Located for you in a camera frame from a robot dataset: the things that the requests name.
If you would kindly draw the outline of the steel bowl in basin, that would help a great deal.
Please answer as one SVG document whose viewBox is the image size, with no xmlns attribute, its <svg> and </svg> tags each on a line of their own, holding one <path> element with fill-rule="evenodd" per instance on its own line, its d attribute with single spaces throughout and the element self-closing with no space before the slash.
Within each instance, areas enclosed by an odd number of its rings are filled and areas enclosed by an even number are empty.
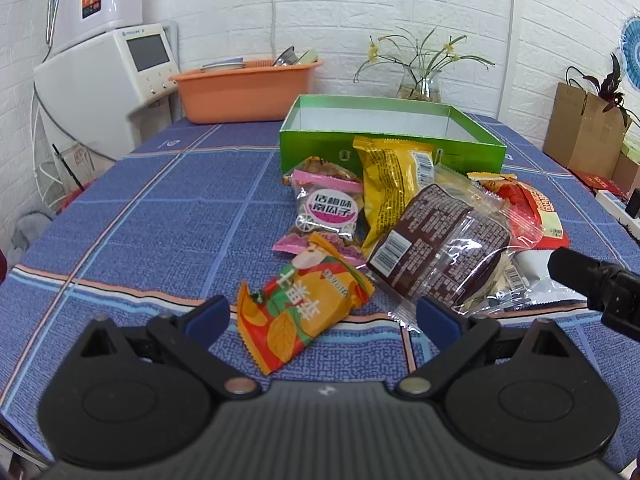
<svg viewBox="0 0 640 480">
<path fill-rule="evenodd" d="M 319 59 L 319 55 L 316 50 L 308 49 L 303 53 L 297 53 L 295 47 L 288 47 L 283 51 L 276 60 L 272 63 L 273 66 L 296 66 L 314 64 Z"/>
</svg>

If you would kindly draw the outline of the silver white snack packet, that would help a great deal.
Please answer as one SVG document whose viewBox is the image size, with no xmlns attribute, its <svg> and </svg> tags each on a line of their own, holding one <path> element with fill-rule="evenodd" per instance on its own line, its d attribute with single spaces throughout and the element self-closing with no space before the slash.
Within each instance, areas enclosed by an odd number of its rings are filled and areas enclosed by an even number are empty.
<svg viewBox="0 0 640 480">
<path fill-rule="evenodd" d="M 584 295 L 552 280 L 548 270 L 551 254 L 551 250 L 524 250 L 503 255 L 487 283 L 456 310 L 466 316 L 505 316 L 584 304 Z"/>
</svg>

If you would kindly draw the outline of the glass vase with flowers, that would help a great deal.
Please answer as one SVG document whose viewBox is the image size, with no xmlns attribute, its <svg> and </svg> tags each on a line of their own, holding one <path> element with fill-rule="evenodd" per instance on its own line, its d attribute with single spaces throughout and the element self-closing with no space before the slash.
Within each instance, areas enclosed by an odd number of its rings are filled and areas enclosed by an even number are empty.
<svg viewBox="0 0 640 480">
<path fill-rule="evenodd" d="M 432 44 L 435 32 L 436 28 L 432 28 L 423 37 L 418 37 L 399 27 L 397 32 L 376 38 L 370 36 L 367 57 L 355 70 L 352 81 L 358 84 L 364 72 L 378 66 L 400 67 L 398 99 L 440 103 L 439 76 L 446 68 L 461 62 L 472 62 L 485 70 L 495 66 L 489 58 L 457 50 L 458 44 L 465 42 L 468 36 L 449 36 L 442 44 Z"/>
</svg>

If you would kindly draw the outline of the orange plastic basin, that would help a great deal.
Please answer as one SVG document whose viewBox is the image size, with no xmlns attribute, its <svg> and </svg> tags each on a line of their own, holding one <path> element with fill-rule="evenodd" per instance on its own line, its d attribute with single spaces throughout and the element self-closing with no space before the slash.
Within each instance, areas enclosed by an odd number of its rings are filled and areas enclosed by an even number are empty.
<svg viewBox="0 0 640 480">
<path fill-rule="evenodd" d="M 282 120 L 301 94 L 314 92 L 323 62 L 273 66 L 266 58 L 232 70 L 197 68 L 170 77 L 194 124 Z"/>
</svg>

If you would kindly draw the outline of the green cardboard box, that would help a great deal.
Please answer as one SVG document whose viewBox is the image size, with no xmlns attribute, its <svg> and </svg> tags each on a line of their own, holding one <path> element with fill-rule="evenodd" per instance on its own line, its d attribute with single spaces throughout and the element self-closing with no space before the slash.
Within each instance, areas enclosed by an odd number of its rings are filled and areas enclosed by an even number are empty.
<svg viewBox="0 0 640 480">
<path fill-rule="evenodd" d="M 470 115 L 430 102 L 302 94 L 280 129 L 281 171 L 286 174 L 309 156 L 362 174 L 352 148 L 356 136 L 408 139 L 434 148 L 434 162 L 466 174 L 499 172 L 506 146 Z"/>
</svg>

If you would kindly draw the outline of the blue wall fan decoration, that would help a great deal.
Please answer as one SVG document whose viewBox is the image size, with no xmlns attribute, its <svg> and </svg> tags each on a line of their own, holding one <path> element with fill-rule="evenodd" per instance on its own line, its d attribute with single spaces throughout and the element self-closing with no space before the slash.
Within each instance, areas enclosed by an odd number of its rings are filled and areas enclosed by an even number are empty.
<svg viewBox="0 0 640 480">
<path fill-rule="evenodd" d="M 640 18 L 638 15 L 628 18 L 620 34 L 620 54 L 625 65 L 628 78 L 639 84 L 639 42 Z"/>
</svg>

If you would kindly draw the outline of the yellow snack bag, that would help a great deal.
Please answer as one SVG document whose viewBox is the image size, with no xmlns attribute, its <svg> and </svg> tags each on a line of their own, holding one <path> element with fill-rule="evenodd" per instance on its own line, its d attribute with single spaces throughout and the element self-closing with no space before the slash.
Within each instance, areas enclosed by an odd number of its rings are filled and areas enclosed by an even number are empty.
<svg viewBox="0 0 640 480">
<path fill-rule="evenodd" d="M 362 251 L 369 257 L 413 197 L 433 182 L 435 148 L 415 140 L 379 136 L 355 136 L 352 147 L 362 166 L 363 212 L 369 225 Z"/>
</svg>

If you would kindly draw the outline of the dark red leafy plant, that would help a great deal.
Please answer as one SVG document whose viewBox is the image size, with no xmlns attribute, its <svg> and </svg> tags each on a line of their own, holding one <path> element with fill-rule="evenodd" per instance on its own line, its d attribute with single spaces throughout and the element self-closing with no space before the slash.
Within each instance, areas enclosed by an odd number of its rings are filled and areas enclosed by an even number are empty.
<svg viewBox="0 0 640 480">
<path fill-rule="evenodd" d="M 602 108 L 603 113 L 617 108 L 623 118 L 623 124 L 626 129 L 631 125 L 639 125 L 639 116 L 632 110 L 628 110 L 625 106 L 625 95 L 620 91 L 620 84 L 623 80 L 623 66 L 615 52 L 611 53 L 612 70 L 602 79 L 599 80 L 595 76 L 587 75 L 574 65 L 570 65 L 565 70 L 565 83 L 570 87 L 576 87 L 584 90 L 582 84 L 570 76 L 571 72 L 578 73 L 583 81 L 589 82 L 593 89 L 596 90 L 596 96 L 605 102 Z"/>
</svg>

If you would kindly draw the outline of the brown paper bag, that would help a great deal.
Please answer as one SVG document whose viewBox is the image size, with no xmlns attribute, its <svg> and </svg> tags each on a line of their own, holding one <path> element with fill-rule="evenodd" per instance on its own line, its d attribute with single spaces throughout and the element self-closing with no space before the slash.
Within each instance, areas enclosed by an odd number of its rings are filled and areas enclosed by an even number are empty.
<svg viewBox="0 0 640 480">
<path fill-rule="evenodd" d="M 596 90 L 580 90 L 560 82 L 544 139 L 544 154 L 570 171 L 612 177 L 629 128 L 624 127 L 617 108 L 603 113 L 604 106 Z"/>
</svg>

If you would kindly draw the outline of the orange persimmon snack packet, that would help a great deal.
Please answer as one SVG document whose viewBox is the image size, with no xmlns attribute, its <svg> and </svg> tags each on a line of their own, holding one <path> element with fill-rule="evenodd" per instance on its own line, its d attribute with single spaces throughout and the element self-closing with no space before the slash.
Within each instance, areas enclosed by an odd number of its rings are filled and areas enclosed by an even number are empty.
<svg viewBox="0 0 640 480">
<path fill-rule="evenodd" d="M 370 280 L 324 237 L 307 247 L 262 288 L 243 282 L 236 295 L 236 324 L 262 374 L 284 367 L 314 339 L 369 302 Z"/>
</svg>

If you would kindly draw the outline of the white machine with screen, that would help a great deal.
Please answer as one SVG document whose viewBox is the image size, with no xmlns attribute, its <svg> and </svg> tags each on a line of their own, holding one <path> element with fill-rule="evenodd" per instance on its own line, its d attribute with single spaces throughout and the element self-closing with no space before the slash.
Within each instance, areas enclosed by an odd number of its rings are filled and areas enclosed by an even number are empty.
<svg viewBox="0 0 640 480">
<path fill-rule="evenodd" d="M 160 24 L 115 29 L 52 56 L 34 73 L 49 144 L 122 159 L 172 124 L 178 73 Z"/>
</svg>

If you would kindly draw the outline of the red snack packet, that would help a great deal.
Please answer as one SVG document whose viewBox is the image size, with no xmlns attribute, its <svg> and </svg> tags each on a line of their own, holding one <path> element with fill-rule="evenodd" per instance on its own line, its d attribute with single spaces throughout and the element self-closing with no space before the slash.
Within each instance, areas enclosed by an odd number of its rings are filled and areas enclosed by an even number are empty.
<svg viewBox="0 0 640 480">
<path fill-rule="evenodd" d="M 515 174 L 468 172 L 466 175 L 509 204 L 515 216 L 511 220 L 512 232 L 515 236 L 529 237 L 528 247 L 544 250 L 570 247 L 560 216 L 544 193 L 518 180 Z"/>
</svg>

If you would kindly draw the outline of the brown cake clear packet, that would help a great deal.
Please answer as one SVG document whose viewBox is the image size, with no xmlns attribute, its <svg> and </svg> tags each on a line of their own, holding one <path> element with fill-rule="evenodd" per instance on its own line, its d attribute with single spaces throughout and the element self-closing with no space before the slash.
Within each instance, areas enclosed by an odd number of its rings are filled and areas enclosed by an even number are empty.
<svg viewBox="0 0 640 480">
<path fill-rule="evenodd" d="M 421 299 L 456 318 L 472 314 L 514 254 L 541 237 L 541 227 L 507 200 L 438 165 L 367 265 L 396 302 L 390 316 L 416 328 Z"/>
</svg>

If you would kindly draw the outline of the pink pumpkin seed packet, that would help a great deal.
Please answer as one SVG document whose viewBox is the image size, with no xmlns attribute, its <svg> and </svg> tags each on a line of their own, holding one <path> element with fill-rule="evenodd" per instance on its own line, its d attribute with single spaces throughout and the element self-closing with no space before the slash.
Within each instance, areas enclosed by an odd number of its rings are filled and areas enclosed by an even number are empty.
<svg viewBox="0 0 640 480">
<path fill-rule="evenodd" d="M 363 183 L 351 171 L 318 156 L 309 156 L 288 171 L 284 185 L 292 188 L 295 218 L 288 234 L 272 246 L 274 252 L 297 255 L 311 234 L 319 234 L 353 266 L 364 255 L 358 238 L 363 208 Z"/>
</svg>

